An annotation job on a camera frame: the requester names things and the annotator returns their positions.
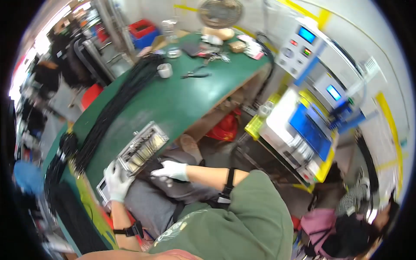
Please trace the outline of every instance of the wrist strap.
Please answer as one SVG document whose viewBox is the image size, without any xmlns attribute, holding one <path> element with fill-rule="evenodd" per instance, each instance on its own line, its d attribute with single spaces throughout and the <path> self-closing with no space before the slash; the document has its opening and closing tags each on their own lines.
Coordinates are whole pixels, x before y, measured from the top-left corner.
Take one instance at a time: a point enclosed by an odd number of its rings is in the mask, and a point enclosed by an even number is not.
<svg viewBox="0 0 416 260">
<path fill-rule="evenodd" d="M 140 221 L 134 222 L 134 224 L 129 228 L 123 229 L 113 229 L 114 234 L 126 235 L 126 237 L 133 237 L 135 235 L 140 235 L 141 238 L 144 238 L 143 227 Z"/>
<path fill-rule="evenodd" d="M 230 203 L 230 193 L 233 190 L 233 182 L 234 182 L 234 171 L 235 168 L 230 168 L 228 171 L 227 176 L 227 184 L 225 185 L 223 191 L 220 193 L 220 196 L 218 198 L 219 203 Z"/>
</svg>

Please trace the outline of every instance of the pliers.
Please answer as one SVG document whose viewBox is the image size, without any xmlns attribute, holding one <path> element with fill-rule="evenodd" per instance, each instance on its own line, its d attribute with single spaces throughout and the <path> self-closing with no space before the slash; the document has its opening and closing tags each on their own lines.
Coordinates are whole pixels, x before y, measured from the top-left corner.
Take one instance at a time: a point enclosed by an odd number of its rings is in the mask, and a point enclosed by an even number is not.
<svg viewBox="0 0 416 260">
<path fill-rule="evenodd" d="M 211 75 L 211 73 L 204 73 L 204 74 L 195 74 L 198 70 L 206 67 L 206 65 L 201 65 L 193 69 L 193 71 L 189 71 L 186 75 L 181 76 L 181 79 L 186 78 L 205 78 Z"/>
</svg>

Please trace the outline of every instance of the green t-shirt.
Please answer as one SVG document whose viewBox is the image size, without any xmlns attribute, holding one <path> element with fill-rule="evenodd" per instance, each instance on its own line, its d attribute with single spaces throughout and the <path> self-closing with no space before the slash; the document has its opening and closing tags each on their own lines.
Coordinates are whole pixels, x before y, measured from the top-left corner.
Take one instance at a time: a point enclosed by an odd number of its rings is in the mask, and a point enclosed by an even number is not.
<svg viewBox="0 0 416 260">
<path fill-rule="evenodd" d="M 230 198 L 228 211 L 187 205 L 186 215 L 156 239 L 149 253 L 182 249 L 204 260 L 290 260 L 292 220 L 269 177 L 251 171 Z"/>
</svg>

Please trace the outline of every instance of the hand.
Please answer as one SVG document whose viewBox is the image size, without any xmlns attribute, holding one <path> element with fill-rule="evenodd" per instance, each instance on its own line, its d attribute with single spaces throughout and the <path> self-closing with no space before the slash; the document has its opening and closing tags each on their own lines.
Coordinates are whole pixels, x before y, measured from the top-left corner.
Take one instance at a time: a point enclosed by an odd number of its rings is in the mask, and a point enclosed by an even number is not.
<svg viewBox="0 0 416 260">
<path fill-rule="evenodd" d="M 131 183 L 134 181 L 134 177 L 130 177 L 125 182 L 120 179 L 120 174 L 126 174 L 121 165 L 112 161 L 107 168 L 104 169 L 104 178 L 107 185 L 107 190 L 110 194 L 111 201 L 118 201 L 123 203 L 126 197 L 127 191 Z"/>
<path fill-rule="evenodd" d="M 154 170 L 150 175 L 159 177 L 166 176 L 180 181 L 189 181 L 188 175 L 186 175 L 186 167 L 188 166 L 186 163 L 164 161 L 162 165 L 163 169 Z"/>
</svg>

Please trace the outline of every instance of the blue display screen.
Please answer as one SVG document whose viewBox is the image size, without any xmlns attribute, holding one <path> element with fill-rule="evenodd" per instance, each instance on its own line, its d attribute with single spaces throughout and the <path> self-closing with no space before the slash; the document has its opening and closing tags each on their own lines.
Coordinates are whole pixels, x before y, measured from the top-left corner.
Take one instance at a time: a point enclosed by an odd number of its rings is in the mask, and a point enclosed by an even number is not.
<svg viewBox="0 0 416 260">
<path fill-rule="evenodd" d="M 328 93 L 330 93 L 331 94 L 331 96 L 336 100 L 336 101 L 338 101 L 340 98 L 341 98 L 341 95 L 338 93 L 338 91 L 334 88 L 334 86 L 332 86 L 332 85 L 329 85 L 328 87 L 327 87 L 327 91 L 328 91 Z"/>
<path fill-rule="evenodd" d="M 315 40 L 315 35 L 313 33 L 311 33 L 310 31 L 308 31 L 305 27 L 301 27 L 299 29 L 298 34 L 300 37 L 302 37 L 303 39 L 305 39 L 307 42 L 309 42 L 310 44 L 312 44 L 313 40 Z"/>
</svg>

